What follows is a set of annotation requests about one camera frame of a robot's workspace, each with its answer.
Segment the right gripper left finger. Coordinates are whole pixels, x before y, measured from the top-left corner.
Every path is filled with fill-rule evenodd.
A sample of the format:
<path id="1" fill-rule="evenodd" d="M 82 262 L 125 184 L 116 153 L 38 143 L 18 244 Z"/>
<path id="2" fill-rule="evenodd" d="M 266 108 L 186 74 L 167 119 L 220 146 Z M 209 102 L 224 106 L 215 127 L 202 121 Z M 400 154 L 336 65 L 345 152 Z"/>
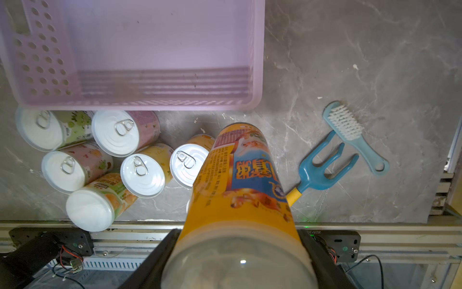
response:
<path id="1" fill-rule="evenodd" d="M 119 289 L 161 289 L 163 270 L 180 236 L 180 229 L 167 234 Z"/>

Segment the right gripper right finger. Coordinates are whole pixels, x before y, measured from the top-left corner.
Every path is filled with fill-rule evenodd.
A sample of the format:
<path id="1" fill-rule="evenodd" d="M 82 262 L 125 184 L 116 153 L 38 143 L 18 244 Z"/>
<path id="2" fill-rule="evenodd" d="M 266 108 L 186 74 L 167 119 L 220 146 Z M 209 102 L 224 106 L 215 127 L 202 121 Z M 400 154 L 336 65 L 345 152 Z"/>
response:
<path id="1" fill-rule="evenodd" d="M 334 264 L 332 257 L 307 230 L 297 230 L 304 248 L 312 260 L 319 289 L 355 289 L 346 274 Z"/>

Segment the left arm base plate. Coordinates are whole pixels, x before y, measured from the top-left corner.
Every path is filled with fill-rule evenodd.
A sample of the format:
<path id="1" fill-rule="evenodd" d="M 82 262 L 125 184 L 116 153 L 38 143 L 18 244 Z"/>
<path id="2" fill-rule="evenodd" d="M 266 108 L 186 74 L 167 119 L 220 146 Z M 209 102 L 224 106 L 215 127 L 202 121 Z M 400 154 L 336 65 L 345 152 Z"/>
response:
<path id="1" fill-rule="evenodd" d="M 39 252 L 49 250 L 58 254 L 62 246 L 82 257 L 94 254 L 94 244 L 89 232 L 79 228 L 14 228 L 9 236 L 17 248 L 26 246 Z"/>

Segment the purple plastic basket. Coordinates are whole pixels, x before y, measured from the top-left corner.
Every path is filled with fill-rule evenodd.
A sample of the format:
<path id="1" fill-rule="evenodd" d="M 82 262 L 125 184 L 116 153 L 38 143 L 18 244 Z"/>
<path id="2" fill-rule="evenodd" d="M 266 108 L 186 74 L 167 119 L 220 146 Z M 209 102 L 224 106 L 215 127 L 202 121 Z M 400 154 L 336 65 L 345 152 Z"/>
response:
<path id="1" fill-rule="evenodd" d="M 22 107 L 251 110 L 264 1 L 2 1 L 1 61 Z"/>

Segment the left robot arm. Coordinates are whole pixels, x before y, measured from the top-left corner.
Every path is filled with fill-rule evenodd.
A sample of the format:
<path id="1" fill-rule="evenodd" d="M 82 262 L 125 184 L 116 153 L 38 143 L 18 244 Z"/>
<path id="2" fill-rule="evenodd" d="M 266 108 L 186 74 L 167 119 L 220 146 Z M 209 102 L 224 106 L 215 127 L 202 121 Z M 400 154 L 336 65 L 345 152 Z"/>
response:
<path id="1" fill-rule="evenodd" d="M 60 243 L 50 234 L 36 237 L 14 252 L 1 256 L 1 288 L 24 289 L 60 251 Z"/>

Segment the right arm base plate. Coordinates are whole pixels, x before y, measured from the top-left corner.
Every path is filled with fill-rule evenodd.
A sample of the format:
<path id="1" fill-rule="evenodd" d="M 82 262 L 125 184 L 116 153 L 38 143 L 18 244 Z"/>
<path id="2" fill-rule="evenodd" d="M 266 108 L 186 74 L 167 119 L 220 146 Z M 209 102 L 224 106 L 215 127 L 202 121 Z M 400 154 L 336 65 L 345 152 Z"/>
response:
<path id="1" fill-rule="evenodd" d="M 354 263 L 357 260 L 361 242 L 357 231 L 308 230 L 308 234 L 326 248 L 335 263 Z"/>

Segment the orange can plastic lid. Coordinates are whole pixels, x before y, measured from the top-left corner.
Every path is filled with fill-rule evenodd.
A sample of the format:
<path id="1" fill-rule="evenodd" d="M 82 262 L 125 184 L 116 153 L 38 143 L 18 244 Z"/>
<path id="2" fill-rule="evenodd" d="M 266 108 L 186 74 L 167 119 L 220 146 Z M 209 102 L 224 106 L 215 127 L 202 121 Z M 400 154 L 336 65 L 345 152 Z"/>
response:
<path id="1" fill-rule="evenodd" d="M 138 199 L 123 184 L 119 173 L 107 173 L 96 181 L 71 193 L 66 213 L 77 227 L 88 232 L 101 232 Z"/>

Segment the tall yellow can plastic lid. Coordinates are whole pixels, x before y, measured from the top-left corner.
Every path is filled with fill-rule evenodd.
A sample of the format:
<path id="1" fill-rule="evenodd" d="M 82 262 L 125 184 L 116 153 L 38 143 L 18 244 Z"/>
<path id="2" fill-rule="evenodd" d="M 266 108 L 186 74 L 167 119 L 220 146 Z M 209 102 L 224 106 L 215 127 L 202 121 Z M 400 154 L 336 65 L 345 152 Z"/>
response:
<path id="1" fill-rule="evenodd" d="M 235 123 L 218 135 L 193 185 L 164 289 L 315 289 L 267 141 Z"/>

